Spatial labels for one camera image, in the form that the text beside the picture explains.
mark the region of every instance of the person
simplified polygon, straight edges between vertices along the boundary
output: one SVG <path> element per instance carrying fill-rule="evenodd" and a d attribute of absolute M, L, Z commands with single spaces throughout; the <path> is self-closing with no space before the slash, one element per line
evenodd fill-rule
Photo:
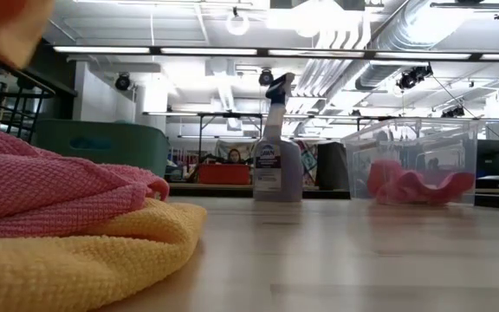
<path fill-rule="evenodd" d="M 229 158 L 226 160 L 227 164 L 242 164 L 242 156 L 240 151 L 236 148 L 233 148 L 229 151 Z"/>

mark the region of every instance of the spray bottle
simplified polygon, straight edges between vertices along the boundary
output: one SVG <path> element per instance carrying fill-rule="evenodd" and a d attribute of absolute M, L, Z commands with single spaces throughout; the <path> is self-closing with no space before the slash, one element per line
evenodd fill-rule
<path fill-rule="evenodd" d="M 260 201 L 299 202 L 303 192 L 300 147 L 283 140 L 282 123 L 286 99 L 291 95 L 294 74 L 274 80 L 265 96 L 270 99 L 263 137 L 254 149 L 253 198 Z"/>

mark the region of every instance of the wooden table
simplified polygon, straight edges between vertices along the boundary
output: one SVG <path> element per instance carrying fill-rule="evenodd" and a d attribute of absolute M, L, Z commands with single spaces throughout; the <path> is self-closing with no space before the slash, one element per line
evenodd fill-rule
<path fill-rule="evenodd" d="M 499 211 L 173 198 L 209 219 L 191 261 L 100 311 L 499 312 Z"/>

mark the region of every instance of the wall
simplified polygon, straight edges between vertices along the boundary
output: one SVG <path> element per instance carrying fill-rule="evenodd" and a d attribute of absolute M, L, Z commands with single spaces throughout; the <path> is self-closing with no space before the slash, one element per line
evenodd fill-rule
<path fill-rule="evenodd" d="M 134 102 L 94 75 L 86 62 L 76 63 L 75 88 L 74 120 L 134 122 Z"/>

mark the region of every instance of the security camera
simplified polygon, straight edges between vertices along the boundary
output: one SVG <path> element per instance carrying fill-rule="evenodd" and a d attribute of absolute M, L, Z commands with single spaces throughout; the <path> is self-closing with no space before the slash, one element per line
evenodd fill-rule
<path fill-rule="evenodd" d="M 130 88 L 130 74 L 129 73 L 119 73 L 119 78 L 114 83 L 114 86 L 120 91 L 127 91 Z"/>
<path fill-rule="evenodd" d="M 262 86 L 270 86 L 275 77 L 271 73 L 270 69 L 264 68 L 259 75 L 259 84 Z"/>

